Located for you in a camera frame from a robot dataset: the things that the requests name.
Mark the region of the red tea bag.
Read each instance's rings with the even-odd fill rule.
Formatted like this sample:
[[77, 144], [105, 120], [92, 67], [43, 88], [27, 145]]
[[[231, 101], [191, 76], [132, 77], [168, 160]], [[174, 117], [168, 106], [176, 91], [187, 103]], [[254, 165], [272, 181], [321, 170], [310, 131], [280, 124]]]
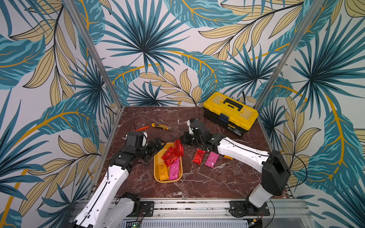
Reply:
[[178, 159], [178, 157], [174, 154], [174, 147], [169, 147], [161, 159], [167, 167], [170, 167]]
[[182, 157], [184, 156], [184, 146], [181, 142], [181, 140], [175, 140], [174, 142], [174, 154], [177, 156], [177, 157]]
[[201, 165], [204, 155], [205, 151], [197, 149], [192, 162]]

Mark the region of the pink tea bag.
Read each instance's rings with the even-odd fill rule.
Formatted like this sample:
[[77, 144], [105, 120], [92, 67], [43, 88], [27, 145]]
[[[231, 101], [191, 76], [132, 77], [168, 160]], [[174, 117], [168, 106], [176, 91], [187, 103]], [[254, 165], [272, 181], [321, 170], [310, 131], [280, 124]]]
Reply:
[[208, 159], [205, 163], [206, 166], [213, 168], [219, 158], [219, 154], [210, 152]]
[[174, 181], [179, 178], [180, 172], [180, 158], [178, 158], [171, 166], [170, 166], [170, 174], [169, 180]]

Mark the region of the small orange tea bag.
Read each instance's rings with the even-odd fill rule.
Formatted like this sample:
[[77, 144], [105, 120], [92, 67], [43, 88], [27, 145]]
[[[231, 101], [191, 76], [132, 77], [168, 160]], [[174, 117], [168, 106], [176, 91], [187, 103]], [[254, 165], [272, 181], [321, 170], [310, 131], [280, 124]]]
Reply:
[[169, 170], [164, 162], [161, 162], [157, 165], [159, 180], [160, 181], [168, 181], [169, 180]]

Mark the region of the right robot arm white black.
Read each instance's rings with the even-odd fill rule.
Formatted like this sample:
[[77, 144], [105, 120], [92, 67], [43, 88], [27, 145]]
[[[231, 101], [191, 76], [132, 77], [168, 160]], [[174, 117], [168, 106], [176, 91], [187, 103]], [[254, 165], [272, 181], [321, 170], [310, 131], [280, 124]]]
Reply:
[[291, 171], [280, 152], [257, 150], [225, 135], [213, 134], [202, 121], [195, 118], [188, 120], [187, 126], [189, 131], [184, 133], [183, 143], [197, 145], [204, 151], [231, 157], [261, 174], [260, 184], [245, 200], [247, 208], [259, 209], [273, 196], [283, 194]]

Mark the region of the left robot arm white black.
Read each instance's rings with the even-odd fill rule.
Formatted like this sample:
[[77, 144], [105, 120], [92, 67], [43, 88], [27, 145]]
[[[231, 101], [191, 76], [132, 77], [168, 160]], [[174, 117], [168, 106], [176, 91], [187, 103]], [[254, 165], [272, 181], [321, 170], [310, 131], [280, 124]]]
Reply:
[[112, 202], [121, 185], [127, 180], [133, 166], [148, 165], [166, 142], [158, 137], [147, 139], [147, 133], [133, 131], [127, 134], [125, 144], [112, 156], [106, 174], [83, 210], [74, 218], [74, 228], [115, 228], [122, 220], [140, 211], [140, 197], [125, 193], [119, 202]]

